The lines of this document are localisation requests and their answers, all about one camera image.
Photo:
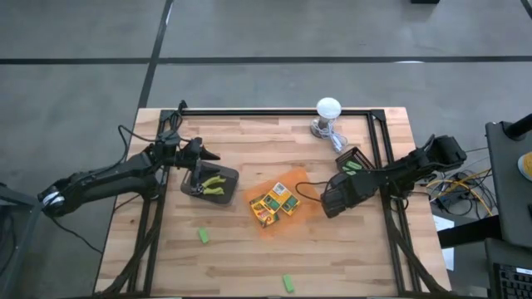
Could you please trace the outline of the white paper sheet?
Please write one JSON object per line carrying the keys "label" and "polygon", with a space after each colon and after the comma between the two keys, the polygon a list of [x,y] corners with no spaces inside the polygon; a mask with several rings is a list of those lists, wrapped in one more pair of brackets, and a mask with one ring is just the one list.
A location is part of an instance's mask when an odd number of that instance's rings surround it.
{"label": "white paper sheet", "polygon": [[[436,231],[440,232],[442,230],[453,228],[455,227],[455,223],[452,220],[433,215],[433,220],[436,225]],[[454,270],[454,257],[455,257],[455,249],[454,248],[442,248],[442,255],[444,258],[444,263],[446,265],[446,269],[448,271]]]}

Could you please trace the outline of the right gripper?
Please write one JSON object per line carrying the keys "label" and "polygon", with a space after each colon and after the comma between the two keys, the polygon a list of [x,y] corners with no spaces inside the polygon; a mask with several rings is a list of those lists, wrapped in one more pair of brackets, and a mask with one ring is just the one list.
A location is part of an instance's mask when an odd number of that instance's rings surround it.
{"label": "right gripper", "polygon": [[372,197],[378,188],[377,176],[372,171],[335,174],[328,180],[321,195],[324,213],[328,218],[335,218],[346,208],[354,207]]}

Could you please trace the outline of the grey metal stand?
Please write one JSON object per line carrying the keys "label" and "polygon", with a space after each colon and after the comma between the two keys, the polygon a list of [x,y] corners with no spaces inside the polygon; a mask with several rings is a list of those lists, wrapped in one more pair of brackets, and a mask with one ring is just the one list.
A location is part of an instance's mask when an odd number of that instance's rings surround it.
{"label": "grey metal stand", "polygon": [[63,201],[54,185],[33,197],[0,184],[0,299],[12,293],[37,220],[46,208]]}

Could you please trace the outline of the black pole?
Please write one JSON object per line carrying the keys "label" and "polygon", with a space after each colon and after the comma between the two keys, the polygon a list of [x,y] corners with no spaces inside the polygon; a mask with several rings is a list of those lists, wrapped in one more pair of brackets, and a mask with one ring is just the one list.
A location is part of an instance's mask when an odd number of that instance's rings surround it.
{"label": "black pole", "polygon": [[517,141],[523,140],[526,134],[532,130],[532,113],[516,122],[504,121],[502,126],[503,131],[508,138]]}

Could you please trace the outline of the green-handled pliers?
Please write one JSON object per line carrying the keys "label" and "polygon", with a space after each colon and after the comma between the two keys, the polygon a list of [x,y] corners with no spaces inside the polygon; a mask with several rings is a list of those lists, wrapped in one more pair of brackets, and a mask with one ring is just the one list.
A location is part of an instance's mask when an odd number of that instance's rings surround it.
{"label": "green-handled pliers", "polygon": [[225,182],[226,178],[217,175],[206,179],[203,183],[192,184],[191,193],[199,195],[224,195],[224,189],[222,187],[211,188],[211,185],[221,185]]}

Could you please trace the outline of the black keyboard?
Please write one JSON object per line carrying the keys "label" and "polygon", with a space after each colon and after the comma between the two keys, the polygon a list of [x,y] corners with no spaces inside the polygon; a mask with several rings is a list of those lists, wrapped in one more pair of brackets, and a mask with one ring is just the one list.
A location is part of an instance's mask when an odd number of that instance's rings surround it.
{"label": "black keyboard", "polygon": [[532,269],[494,264],[496,299],[532,299]]}

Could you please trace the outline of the yellow round disc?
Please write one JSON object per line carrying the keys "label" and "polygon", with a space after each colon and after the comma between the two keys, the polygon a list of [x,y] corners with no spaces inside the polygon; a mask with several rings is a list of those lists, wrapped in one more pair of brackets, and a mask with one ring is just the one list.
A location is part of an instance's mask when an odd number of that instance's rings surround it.
{"label": "yellow round disc", "polygon": [[532,182],[532,151],[522,154],[517,160],[520,174]]}

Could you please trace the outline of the black cart leg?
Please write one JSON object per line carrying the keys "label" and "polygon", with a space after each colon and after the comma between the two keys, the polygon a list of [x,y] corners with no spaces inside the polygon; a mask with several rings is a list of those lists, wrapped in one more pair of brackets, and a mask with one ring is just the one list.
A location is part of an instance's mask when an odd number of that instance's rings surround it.
{"label": "black cart leg", "polygon": [[454,248],[469,243],[483,242],[487,238],[502,239],[499,216],[483,218],[437,233],[441,248]]}

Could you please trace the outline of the orange translucent plastic bin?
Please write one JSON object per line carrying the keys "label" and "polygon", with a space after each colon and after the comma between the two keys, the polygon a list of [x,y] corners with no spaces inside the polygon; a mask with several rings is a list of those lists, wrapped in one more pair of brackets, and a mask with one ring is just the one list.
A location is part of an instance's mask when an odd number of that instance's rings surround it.
{"label": "orange translucent plastic bin", "polygon": [[[266,228],[262,228],[249,206],[249,201],[257,198],[261,194],[266,195],[277,182],[283,184],[290,191],[291,195],[300,201],[300,205],[292,216],[288,216],[280,209],[276,213],[279,216],[279,221]],[[244,206],[248,209],[254,229],[261,238],[295,235],[297,228],[302,227],[307,221],[320,214],[321,204],[317,202],[318,194],[315,188],[307,184],[307,182],[308,176],[306,171],[303,168],[296,168],[281,174],[275,179],[257,184],[244,191]]]}

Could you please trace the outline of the black power adapter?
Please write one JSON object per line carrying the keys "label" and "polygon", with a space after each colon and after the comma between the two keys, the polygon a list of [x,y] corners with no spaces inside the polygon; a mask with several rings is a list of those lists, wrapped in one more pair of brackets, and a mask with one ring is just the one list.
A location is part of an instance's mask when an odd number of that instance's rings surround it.
{"label": "black power adapter", "polygon": [[450,208],[452,205],[460,202],[462,200],[462,193],[451,192],[445,195],[440,196],[436,203],[439,208],[446,209]]}

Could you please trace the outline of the dark grey plastic bin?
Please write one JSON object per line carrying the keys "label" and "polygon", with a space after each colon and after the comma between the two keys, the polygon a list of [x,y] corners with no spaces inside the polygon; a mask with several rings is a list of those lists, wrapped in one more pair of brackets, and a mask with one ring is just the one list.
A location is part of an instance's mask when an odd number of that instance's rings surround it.
{"label": "dark grey plastic bin", "polygon": [[180,191],[190,197],[202,199],[206,202],[214,203],[217,205],[230,205],[233,201],[234,192],[239,180],[239,172],[236,169],[231,169],[218,164],[212,164],[206,161],[202,161],[202,171],[200,176],[200,182],[203,183],[206,179],[214,176],[221,176],[226,178],[224,184],[211,185],[211,188],[222,187],[224,189],[224,195],[199,195],[192,194],[190,187],[190,171],[187,170],[185,176],[180,185]]}

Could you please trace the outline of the white dome lamp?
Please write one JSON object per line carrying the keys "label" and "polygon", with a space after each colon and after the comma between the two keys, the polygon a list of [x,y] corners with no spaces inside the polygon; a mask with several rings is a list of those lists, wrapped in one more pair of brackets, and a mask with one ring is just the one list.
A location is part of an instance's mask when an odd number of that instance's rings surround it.
{"label": "white dome lamp", "polygon": [[341,115],[341,104],[332,97],[325,97],[316,105],[318,117],[311,121],[311,133],[322,139],[327,139],[334,134],[334,124]]}

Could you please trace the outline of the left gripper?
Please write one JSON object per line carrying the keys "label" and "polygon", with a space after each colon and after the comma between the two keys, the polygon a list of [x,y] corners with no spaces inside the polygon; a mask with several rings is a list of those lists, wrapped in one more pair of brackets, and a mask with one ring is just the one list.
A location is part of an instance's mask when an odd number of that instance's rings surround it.
{"label": "left gripper", "polygon": [[190,171],[190,187],[197,188],[200,184],[202,160],[220,160],[220,157],[203,144],[203,139],[195,137],[186,140],[186,145],[181,148],[183,139],[175,130],[167,130],[157,135],[154,145],[154,160],[159,166],[192,169]]}

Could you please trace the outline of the black mesh basket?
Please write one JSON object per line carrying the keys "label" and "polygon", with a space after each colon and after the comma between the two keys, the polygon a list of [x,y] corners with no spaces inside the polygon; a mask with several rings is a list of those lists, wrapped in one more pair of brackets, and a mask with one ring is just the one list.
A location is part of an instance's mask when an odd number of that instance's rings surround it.
{"label": "black mesh basket", "polygon": [[350,150],[341,154],[335,159],[337,169],[342,172],[342,167],[346,166],[346,162],[348,161],[356,162],[362,166],[362,169],[354,169],[356,172],[364,169],[375,169],[371,161],[364,155],[364,153],[358,147],[351,148]]}

